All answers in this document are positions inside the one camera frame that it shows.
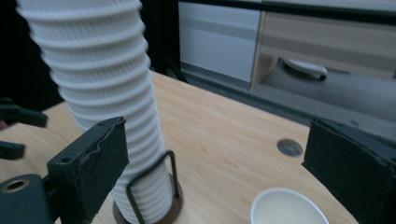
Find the wooden tabletop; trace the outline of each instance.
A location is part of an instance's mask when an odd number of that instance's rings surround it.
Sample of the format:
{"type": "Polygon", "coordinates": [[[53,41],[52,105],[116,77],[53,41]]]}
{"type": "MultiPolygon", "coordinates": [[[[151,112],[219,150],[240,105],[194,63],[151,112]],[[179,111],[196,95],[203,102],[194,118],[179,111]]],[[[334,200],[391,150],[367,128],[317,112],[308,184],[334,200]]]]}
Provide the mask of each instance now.
{"type": "MultiPolygon", "coordinates": [[[[301,165],[303,156],[283,155],[277,141],[293,139],[305,148],[309,128],[259,109],[154,74],[165,146],[175,151],[184,204],[176,223],[248,224],[250,206],[261,191],[297,190],[330,223],[357,223],[301,165]]],[[[17,175],[47,173],[47,161],[80,136],[66,104],[45,113],[46,129],[14,125],[0,140],[23,143],[25,157],[0,161],[0,182],[17,175]]],[[[115,223],[111,195],[93,223],[115,223]]]]}

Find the stack of paper cups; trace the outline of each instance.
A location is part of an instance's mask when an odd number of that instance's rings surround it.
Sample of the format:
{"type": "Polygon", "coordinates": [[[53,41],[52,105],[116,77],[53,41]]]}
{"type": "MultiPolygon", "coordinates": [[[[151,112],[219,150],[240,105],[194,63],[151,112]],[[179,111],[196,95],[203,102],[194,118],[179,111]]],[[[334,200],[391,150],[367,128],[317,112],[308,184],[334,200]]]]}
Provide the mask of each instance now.
{"type": "MultiPolygon", "coordinates": [[[[164,153],[140,2],[18,0],[18,4],[81,131],[104,119],[126,118],[130,164],[113,196],[123,216],[137,223],[126,185],[164,153]]],[[[147,223],[164,217],[173,201],[165,164],[132,192],[147,223]]]]}

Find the screw hole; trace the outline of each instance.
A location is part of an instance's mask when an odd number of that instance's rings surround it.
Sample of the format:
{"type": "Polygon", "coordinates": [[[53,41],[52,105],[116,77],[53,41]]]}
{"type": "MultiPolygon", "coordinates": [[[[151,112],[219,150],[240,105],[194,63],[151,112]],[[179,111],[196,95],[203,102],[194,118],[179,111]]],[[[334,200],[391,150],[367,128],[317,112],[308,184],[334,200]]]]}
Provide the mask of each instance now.
{"type": "Polygon", "coordinates": [[[70,157],[65,157],[63,159],[61,159],[61,163],[67,163],[70,162],[72,159],[70,157]]]}
{"type": "Polygon", "coordinates": [[[277,149],[286,156],[298,157],[303,153],[301,145],[291,139],[281,139],[276,145],[277,149]]]}
{"type": "Polygon", "coordinates": [[[19,179],[12,181],[11,183],[5,185],[2,189],[4,193],[12,193],[18,190],[21,190],[29,185],[28,179],[19,179]]]}

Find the floor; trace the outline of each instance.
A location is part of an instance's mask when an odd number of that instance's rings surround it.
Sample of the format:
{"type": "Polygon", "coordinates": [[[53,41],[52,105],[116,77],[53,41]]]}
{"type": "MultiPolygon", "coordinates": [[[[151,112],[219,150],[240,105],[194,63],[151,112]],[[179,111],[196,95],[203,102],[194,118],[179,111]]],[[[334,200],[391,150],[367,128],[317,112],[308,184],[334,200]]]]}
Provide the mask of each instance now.
{"type": "Polygon", "coordinates": [[[194,86],[309,125],[314,116],[355,127],[396,146],[396,78],[388,80],[329,70],[324,81],[288,71],[283,63],[256,89],[239,79],[182,64],[194,86]]]}

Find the cup base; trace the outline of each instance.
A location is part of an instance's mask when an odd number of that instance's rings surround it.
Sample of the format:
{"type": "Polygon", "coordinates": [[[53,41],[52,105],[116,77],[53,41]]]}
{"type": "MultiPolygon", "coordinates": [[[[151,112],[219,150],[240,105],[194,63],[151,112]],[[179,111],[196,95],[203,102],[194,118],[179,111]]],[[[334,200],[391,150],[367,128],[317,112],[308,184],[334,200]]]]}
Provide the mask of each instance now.
{"type": "MultiPolygon", "coordinates": [[[[174,186],[174,182],[173,182],[173,176],[169,174],[169,178],[170,178],[170,182],[171,182],[171,187],[172,189],[175,188],[174,186]]],[[[179,197],[176,198],[174,196],[171,208],[169,209],[168,213],[158,222],[156,222],[156,224],[171,224],[173,223],[180,211],[181,211],[181,207],[183,205],[183,190],[181,189],[180,184],[177,181],[177,189],[179,192],[179,197]]],[[[125,217],[123,217],[119,207],[117,206],[117,204],[114,202],[113,203],[113,216],[116,219],[117,224],[138,224],[138,223],[131,223],[129,221],[127,221],[125,219],[125,217]]]]}

